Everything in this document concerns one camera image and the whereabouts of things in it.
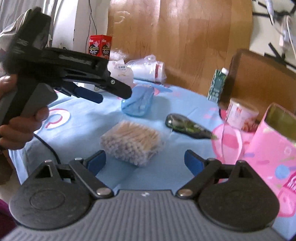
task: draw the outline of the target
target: small carton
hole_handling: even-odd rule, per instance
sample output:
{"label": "small carton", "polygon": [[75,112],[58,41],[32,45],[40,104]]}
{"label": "small carton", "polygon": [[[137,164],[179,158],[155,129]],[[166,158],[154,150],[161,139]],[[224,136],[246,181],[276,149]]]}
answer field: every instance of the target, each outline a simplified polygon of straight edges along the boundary
{"label": "small carton", "polygon": [[91,35],[89,38],[89,54],[109,59],[111,43],[111,36]]}

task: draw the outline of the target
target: metal screw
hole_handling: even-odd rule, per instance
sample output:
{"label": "metal screw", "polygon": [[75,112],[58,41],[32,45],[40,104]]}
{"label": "metal screw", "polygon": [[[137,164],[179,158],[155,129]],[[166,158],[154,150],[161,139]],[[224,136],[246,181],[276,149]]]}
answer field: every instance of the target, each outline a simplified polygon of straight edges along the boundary
{"label": "metal screw", "polygon": [[148,197],[148,196],[150,196],[150,193],[149,192],[144,192],[144,193],[141,194],[141,196],[142,197]]}
{"label": "metal screw", "polygon": [[178,191],[178,194],[181,196],[181,197],[189,197],[193,194],[193,191],[190,190],[190,189],[181,189]]}
{"label": "metal screw", "polygon": [[99,188],[96,193],[100,196],[107,196],[112,192],[110,188]]}

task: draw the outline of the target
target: grey cloth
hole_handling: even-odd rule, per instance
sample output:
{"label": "grey cloth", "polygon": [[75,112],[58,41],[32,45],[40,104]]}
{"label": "grey cloth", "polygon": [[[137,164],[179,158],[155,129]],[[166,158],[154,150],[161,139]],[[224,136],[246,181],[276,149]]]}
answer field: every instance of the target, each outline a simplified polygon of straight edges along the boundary
{"label": "grey cloth", "polygon": [[43,7],[44,0],[0,0],[0,32],[30,8]]}
{"label": "grey cloth", "polygon": [[30,11],[31,9],[21,14],[14,23],[10,24],[0,33],[0,49],[3,49],[4,51],[8,50],[10,41],[12,40],[14,35],[18,32],[20,27],[24,24]]}
{"label": "grey cloth", "polygon": [[[54,19],[54,16],[56,14],[57,10],[57,2],[58,0],[44,0],[43,7],[42,7],[42,12],[44,14],[47,14],[51,16],[52,19]],[[54,32],[54,21],[51,21],[50,27],[49,27],[49,34],[50,36],[53,37],[53,32]]]}

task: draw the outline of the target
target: blue bedsheet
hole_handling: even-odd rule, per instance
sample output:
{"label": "blue bedsheet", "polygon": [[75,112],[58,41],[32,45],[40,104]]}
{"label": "blue bedsheet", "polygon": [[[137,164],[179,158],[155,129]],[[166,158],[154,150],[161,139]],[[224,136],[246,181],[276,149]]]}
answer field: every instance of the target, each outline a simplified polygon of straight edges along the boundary
{"label": "blue bedsheet", "polygon": [[[150,113],[144,118],[129,119],[166,132],[169,129],[164,121],[169,113],[185,115],[209,130],[222,124],[217,105],[206,97],[180,87],[152,85],[155,97]],[[100,150],[100,137],[126,118],[120,110],[121,100],[109,93],[102,94],[104,100],[101,104],[61,93],[51,104],[50,116],[36,134],[57,152],[62,163],[75,157],[87,158]],[[211,140],[194,140],[173,132],[165,149],[146,167],[136,167],[107,155],[106,166],[97,178],[115,192],[119,189],[170,189],[175,193],[193,177],[184,164],[184,154],[188,149],[203,158],[215,157]],[[55,160],[50,150],[35,138],[22,150],[10,151],[9,154],[21,183],[41,162]]]}

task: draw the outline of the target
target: finger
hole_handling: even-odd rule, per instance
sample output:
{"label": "finger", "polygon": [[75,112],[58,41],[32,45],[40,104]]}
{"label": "finger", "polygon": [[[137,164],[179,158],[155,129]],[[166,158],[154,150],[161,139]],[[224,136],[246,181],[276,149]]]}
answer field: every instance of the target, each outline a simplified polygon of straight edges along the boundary
{"label": "finger", "polygon": [[47,107],[43,107],[41,108],[39,111],[37,111],[36,115],[35,115],[35,120],[42,122],[44,120],[46,120],[48,118],[49,115],[49,110]]}
{"label": "finger", "polygon": [[24,118],[24,117],[15,117],[9,121],[9,125],[16,131],[23,133],[32,133],[41,128],[42,123],[35,120],[35,117]]}
{"label": "finger", "polygon": [[23,149],[25,144],[26,144],[25,142],[24,143],[14,142],[4,137],[0,138],[0,146],[4,147],[5,149],[19,150],[19,149]]}
{"label": "finger", "polygon": [[12,91],[17,84],[17,75],[12,74],[10,76],[3,76],[0,78],[0,98],[4,94]]}
{"label": "finger", "polygon": [[0,135],[13,142],[29,142],[33,139],[33,133],[22,133],[9,125],[0,126]]}

